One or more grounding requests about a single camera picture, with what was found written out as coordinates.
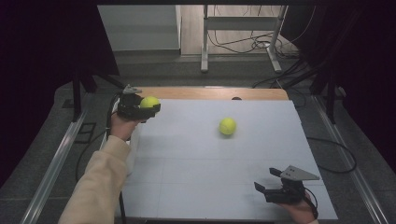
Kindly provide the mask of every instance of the wooden table edge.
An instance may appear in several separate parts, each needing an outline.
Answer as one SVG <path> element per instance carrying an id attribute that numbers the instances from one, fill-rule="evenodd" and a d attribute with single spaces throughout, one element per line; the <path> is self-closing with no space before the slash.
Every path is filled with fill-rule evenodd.
<path id="1" fill-rule="evenodd" d="M 228 87 L 137 87 L 140 96 L 155 96 L 159 99 L 193 100 L 289 100 L 286 91 L 281 89 L 250 89 Z"/>

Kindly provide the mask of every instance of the gray floor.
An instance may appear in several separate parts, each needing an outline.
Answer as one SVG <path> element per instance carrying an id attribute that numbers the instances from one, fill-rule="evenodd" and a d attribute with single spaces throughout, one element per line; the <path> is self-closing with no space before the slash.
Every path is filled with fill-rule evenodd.
<path id="1" fill-rule="evenodd" d="M 249 57 L 212 55 L 209 72 L 200 72 L 200 57 L 180 57 L 172 54 L 136 55 L 125 52 L 116 54 L 123 83 L 134 86 L 225 86 L 251 87 L 259 80 L 275 77 L 268 58 L 262 55 Z M 281 60 L 283 68 L 293 64 L 293 60 Z M 105 127 L 106 110 L 112 94 L 117 90 L 111 84 L 97 78 L 99 90 L 94 95 L 89 114 L 84 122 L 96 122 L 95 134 Z M 307 136 L 329 139 L 331 136 L 309 94 L 306 80 L 288 91 L 290 99 L 296 104 L 302 125 Z M 268 88 L 262 84 L 258 88 Z M 42 176 L 61 143 L 73 117 L 73 109 L 64 107 L 64 102 L 72 98 L 71 85 L 66 84 L 55 93 L 55 104 L 40 133 L 30 146 L 26 156 L 12 177 L 0 189 L 0 220 L 2 223 L 18 223 L 37 189 Z M 359 169 L 382 205 L 389 223 L 396 223 L 396 175 L 389 169 L 369 139 L 361 132 L 345 109 L 342 100 L 335 104 L 336 126 L 358 160 Z M 79 173 L 99 147 L 95 141 L 84 154 Z M 317 163 L 323 166 L 343 169 L 337 147 L 320 142 L 309 141 Z M 86 145 L 74 144 L 65 161 L 64 167 L 49 195 L 37 223 L 55 223 L 75 186 L 75 171 L 78 156 Z M 321 172 L 332 199 L 338 221 L 321 223 L 374 223 L 365 202 L 351 178 L 351 175 L 334 175 Z M 148 223 L 165 223 L 149 221 Z"/>

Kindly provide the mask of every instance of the human hand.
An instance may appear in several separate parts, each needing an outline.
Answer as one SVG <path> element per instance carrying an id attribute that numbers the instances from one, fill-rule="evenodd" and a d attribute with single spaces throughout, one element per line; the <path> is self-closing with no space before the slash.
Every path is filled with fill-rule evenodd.
<path id="1" fill-rule="evenodd" d="M 311 200 L 309 194 L 305 193 L 305 197 Z M 297 224 L 307 224 L 315 220 L 311 207 L 304 200 L 297 204 L 277 203 L 277 205 L 286 209 Z"/>
<path id="2" fill-rule="evenodd" d="M 126 141 L 131 137 L 131 134 L 136 128 L 137 124 L 143 121 L 146 121 L 146 119 L 139 119 L 139 120 L 122 119 L 117 115 L 117 113 L 114 113 L 111 116 L 110 134 Z"/>

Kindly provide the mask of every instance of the floor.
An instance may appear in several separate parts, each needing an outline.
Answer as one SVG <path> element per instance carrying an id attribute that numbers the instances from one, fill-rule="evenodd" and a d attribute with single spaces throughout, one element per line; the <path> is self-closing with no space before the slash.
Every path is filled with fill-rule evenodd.
<path id="1" fill-rule="evenodd" d="M 256 15 L 259 8 L 239 7 L 233 13 L 236 13 L 234 15 L 243 15 L 245 12 L 250 14 L 251 10 L 251 15 Z M 115 52 L 121 76 L 114 78 L 135 86 L 233 86 L 251 88 L 257 81 L 278 76 L 273 72 L 268 57 L 262 49 L 246 55 L 235 54 L 216 47 L 209 47 L 209 53 L 211 54 L 209 55 L 209 72 L 203 75 L 199 69 L 201 37 L 195 36 L 191 31 L 194 24 L 196 24 L 195 27 L 202 26 L 199 19 L 202 18 L 201 9 L 201 7 L 196 6 L 183 7 L 182 13 L 196 16 L 183 17 L 183 24 L 190 23 L 188 23 L 188 26 L 183 26 L 181 56 L 166 53 L 162 55 L 136 55 L 132 52 Z M 225 7 L 219 6 L 218 9 L 212 7 L 209 11 L 226 15 L 233 10 L 226 10 Z M 262 13 L 272 15 L 271 8 L 264 8 Z M 250 36 L 250 32 L 232 33 L 231 35 L 227 35 L 227 33 L 218 32 L 218 41 L 228 42 Z M 187 39 L 193 39 L 193 41 L 188 43 Z M 250 46 L 251 42 L 243 45 L 232 44 L 229 47 L 243 51 L 249 50 Z M 289 47 L 288 52 L 295 54 L 295 49 L 291 45 Z M 284 69 L 289 68 L 294 62 L 293 59 L 280 60 Z M 302 66 L 302 69 L 305 71 L 308 68 Z M 299 74 L 301 73 L 296 73 L 291 77 L 297 77 Z M 281 85 L 287 78 L 279 79 L 278 83 Z M 84 122 L 97 123 L 94 133 L 94 135 L 97 135 L 100 130 L 104 129 L 102 121 L 105 120 L 108 102 L 116 88 L 101 78 L 95 80 L 98 83 L 99 90 L 92 99 L 90 112 Z M 296 105 L 305 134 L 311 137 L 330 139 L 332 135 L 318 109 L 316 98 L 309 92 L 308 88 L 311 82 L 312 79 L 308 79 L 299 83 L 288 90 L 288 95 Z M 269 87 L 270 84 L 266 82 L 257 86 L 257 88 Z M 21 221 L 56 149 L 64 138 L 70 120 L 73 118 L 72 107 L 65 103 L 72 98 L 71 85 L 66 84 L 59 88 L 55 92 L 54 98 L 55 103 L 40 133 L 12 177 L 0 189 L 0 220 L 2 223 Z M 334 114 L 337 122 L 335 127 L 342 136 L 345 145 L 355 154 L 359 172 L 363 175 L 369 190 L 375 196 L 374 203 L 381 205 L 382 211 L 388 218 L 388 223 L 396 223 L 396 204 L 394 203 L 396 201 L 396 175 L 389 169 L 370 140 L 345 111 L 342 106 L 341 94 L 335 102 Z M 78 136 L 79 140 L 84 140 L 84 138 L 83 135 Z M 326 167 L 346 168 L 338 147 L 316 141 L 309 141 L 309 144 L 318 164 Z M 40 211 L 41 214 L 37 223 L 54 223 L 58 220 L 75 186 L 76 169 L 82 174 L 84 164 L 86 164 L 92 152 L 100 146 L 100 142 L 95 141 L 91 144 L 89 150 L 82 157 L 81 165 L 76 167 L 77 158 L 86 146 L 86 144 L 77 143 L 73 145 L 63 169 L 50 191 L 49 198 L 43 210 Z M 322 171 L 321 175 L 339 220 L 323 220 L 320 223 L 375 223 L 366 202 L 363 200 L 364 192 L 359 191 L 359 184 L 357 184 L 354 174 L 335 175 Z M 172 222 L 149 221 L 148 223 Z"/>

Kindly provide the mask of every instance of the metal rail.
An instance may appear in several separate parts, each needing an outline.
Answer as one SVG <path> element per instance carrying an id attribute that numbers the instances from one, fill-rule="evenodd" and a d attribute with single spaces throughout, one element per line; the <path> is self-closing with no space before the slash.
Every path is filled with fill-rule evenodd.
<path id="1" fill-rule="evenodd" d="M 26 209 L 25 214 L 21 220 L 21 224 L 33 224 L 36 223 L 41 211 L 43 210 L 44 205 L 50 195 L 52 187 L 58 178 L 59 173 L 62 170 L 64 165 L 64 161 L 67 158 L 67 154 L 70 151 L 71 146 L 73 145 L 74 140 L 78 134 L 78 130 L 81 127 L 82 121 L 85 119 L 89 103 L 91 102 L 93 97 L 93 93 L 86 93 L 83 100 L 82 100 L 82 111 L 79 118 L 76 122 L 72 122 L 69 128 L 64 135 L 64 139 L 62 140 L 61 144 L 59 145 L 52 162 L 47 169 L 47 172 L 44 174 L 43 179 L 41 180 L 40 185 L 38 186 L 37 191 L 35 192 L 35 196 L 33 197 L 32 201 L 28 208 Z"/>
<path id="2" fill-rule="evenodd" d="M 320 96 L 316 95 L 312 96 L 314 104 L 316 105 L 317 110 L 321 115 L 321 118 L 323 119 L 323 122 L 326 125 L 327 130 L 329 131 L 329 134 L 332 137 L 332 140 L 346 146 L 344 139 L 338 132 L 337 126 L 332 124 L 330 119 L 327 117 L 327 114 L 325 112 L 326 107 L 323 104 L 322 100 L 319 99 L 319 97 Z M 344 150 L 339 150 L 339 153 L 346 167 L 352 167 L 353 160 L 351 159 L 350 155 L 348 155 Z M 358 190 L 364 203 L 366 204 L 373 221 L 377 224 L 388 224 L 388 219 L 381 208 L 381 204 L 379 203 L 370 185 L 367 183 L 366 179 L 361 173 L 359 166 L 355 169 L 355 171 L 350 173 L 350 176 L 355 183 L 356 189 Z"/>

